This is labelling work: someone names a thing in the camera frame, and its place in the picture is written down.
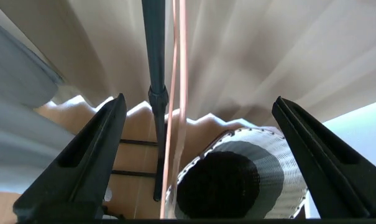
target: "white wall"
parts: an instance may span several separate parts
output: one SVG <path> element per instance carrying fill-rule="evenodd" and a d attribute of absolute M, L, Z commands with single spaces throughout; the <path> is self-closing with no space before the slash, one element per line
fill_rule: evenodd
<path fill-rule="evenodd" d="M 376 103 L 334 118 L 324 125 L 376 166 Z M 310 196 L 305 212 L 307 218 L 319 218 Z"/>

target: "black pole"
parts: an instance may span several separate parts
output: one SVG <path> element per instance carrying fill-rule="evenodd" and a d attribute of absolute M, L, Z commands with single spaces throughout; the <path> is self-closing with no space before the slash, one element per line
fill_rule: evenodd
<path fill-rule="evenodd" d="M 149 61 L 150 88 L 149 103 L 155 118 L 158 142 L 158 159 L 155 180 L 154 200 L 162 198 L 164 156 L 165 156 L 165 108 L 168 93 L 164 85 L 164 32 L 165 0 L 142 0 L 144 13 L 146 48 Z"/>

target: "brown floor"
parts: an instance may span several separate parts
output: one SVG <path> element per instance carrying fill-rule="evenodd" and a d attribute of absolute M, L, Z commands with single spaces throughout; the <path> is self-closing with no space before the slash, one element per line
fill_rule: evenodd
<path fill-rule="evenodd" d="M 78 133 L 92 118 L 94 111 L 86 103 L 73 106 L 45 105 L 36 110 L 39 114 L 63 126 L 71 133 Z M 185 150 L 181 158 L 181 168 L 205 150 L 205 147 L 220 133 L 227 129 L 243 127 L 240 123 L 227 126 L 219 124 L 212 118 L 203 119 L 199 123 L 189 124 L 186 132 Z M 173 117 L 172 136 L 176 136 L 177 117 Z M 127 117 L 121 138 L 143 141 L 156 141 L 156 133 L 152 112 L 142 108 Z M 173 158 L 175 138 L 172 138 L 170 158 Z M 121 144 L 114 161 L 114 169 L 141 172 L 155 172 L 157 150 L 153 147 Z M 160 202 L 152 199 L 154 179 L 146 177 L 130 177 L 112 175 L 109 186 L 112 199 L 106 205 L 113 213 L 121 213 L 126 218 L 159 218 Z M 11 212 L 16 194 L 0 193 L 0 223 L 15 220 Z"/>

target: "dark object inside basket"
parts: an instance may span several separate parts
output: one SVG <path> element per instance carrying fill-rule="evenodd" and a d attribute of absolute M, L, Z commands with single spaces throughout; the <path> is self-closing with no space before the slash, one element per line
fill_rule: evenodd
<path fill-rule="evenodd" d="M 259 194 L 255 164 L 233 152 L 213 152 L 197 162 L 177 189 L 190 218 L 243 218 Z"/>

